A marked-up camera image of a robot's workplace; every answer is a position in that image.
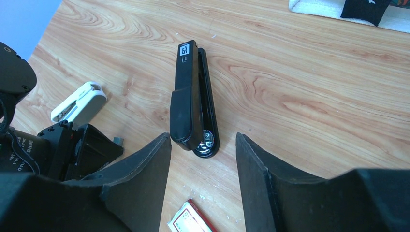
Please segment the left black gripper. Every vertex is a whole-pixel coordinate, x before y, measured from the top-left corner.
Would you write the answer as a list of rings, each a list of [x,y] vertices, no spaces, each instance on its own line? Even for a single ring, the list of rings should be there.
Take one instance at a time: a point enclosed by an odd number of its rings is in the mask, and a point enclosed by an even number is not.
[[[19,143],[38,163],[40,174],[59,181],[81,179],[114,161],[124,152],[95,126],[77,129],[72,123],[57,123],[36,136],[19,132]]]

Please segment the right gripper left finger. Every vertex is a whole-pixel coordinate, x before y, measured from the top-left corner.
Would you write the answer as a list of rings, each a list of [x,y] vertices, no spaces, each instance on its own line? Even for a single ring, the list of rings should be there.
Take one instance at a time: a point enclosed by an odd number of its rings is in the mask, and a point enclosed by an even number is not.
[[[162,133],[141,150],[82,180],[101,185],[102,213],[87,232],[157,232],[171,159],[171,139]]]

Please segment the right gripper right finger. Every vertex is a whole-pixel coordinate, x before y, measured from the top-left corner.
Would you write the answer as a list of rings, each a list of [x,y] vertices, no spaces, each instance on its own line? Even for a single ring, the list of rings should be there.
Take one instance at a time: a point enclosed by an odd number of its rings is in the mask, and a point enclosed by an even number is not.
[[[281,184],[310,184],[320,177],[265,151],[243,133],[235,139],[236,163],[248,232],[285,232]]]

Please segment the small staple block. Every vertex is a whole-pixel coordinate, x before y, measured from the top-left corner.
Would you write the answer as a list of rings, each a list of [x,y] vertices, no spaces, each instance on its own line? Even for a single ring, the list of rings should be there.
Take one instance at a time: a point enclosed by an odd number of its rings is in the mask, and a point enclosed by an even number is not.
[[[123,146],[124,139],[120,137],[114,137],[113,142],[119,146]]]

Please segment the white stapler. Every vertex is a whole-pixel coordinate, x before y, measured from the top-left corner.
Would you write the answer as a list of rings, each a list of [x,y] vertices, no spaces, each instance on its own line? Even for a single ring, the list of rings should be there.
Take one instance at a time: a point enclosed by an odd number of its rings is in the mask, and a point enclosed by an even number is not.
[[[73,129],[89,123],[107,102],[102,86],[88,81],[60,103],[50,114],[53,122],[73,123]]]

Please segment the black stapler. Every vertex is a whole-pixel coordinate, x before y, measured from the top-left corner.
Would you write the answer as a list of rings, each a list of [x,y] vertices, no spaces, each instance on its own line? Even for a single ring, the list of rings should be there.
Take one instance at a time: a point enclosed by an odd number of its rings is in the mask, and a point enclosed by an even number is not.
[[[206,51],[195,40],[178,46],[170,135],[182,149],[207,159],[220,147]]]

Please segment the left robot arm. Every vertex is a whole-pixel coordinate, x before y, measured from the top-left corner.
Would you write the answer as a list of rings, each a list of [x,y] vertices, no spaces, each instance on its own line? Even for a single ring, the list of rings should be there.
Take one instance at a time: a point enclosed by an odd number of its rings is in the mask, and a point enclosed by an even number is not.
[[[32,135],[11,127],[16,106],[36,86],[33,68],[6,44],[0,45],[0,170],[29,172],[58,181],[82,179],[123,154],[90,124],[106,98],[100,85],[88,82],[65,101],[54,124]]]

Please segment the red white staple box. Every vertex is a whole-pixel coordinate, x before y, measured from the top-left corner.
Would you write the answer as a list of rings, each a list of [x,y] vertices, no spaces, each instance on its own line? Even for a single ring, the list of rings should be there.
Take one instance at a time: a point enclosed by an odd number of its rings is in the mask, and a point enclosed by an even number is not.
[[[172,232],[217,232],[192,199],[188,199],[167,223]]]

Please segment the beige canvas tote bag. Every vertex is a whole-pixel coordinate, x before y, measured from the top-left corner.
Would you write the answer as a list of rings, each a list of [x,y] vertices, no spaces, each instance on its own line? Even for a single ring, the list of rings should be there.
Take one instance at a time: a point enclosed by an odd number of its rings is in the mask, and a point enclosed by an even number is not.
[[[294,13],[410,32],[408,0],[291,0],[289,10]]]

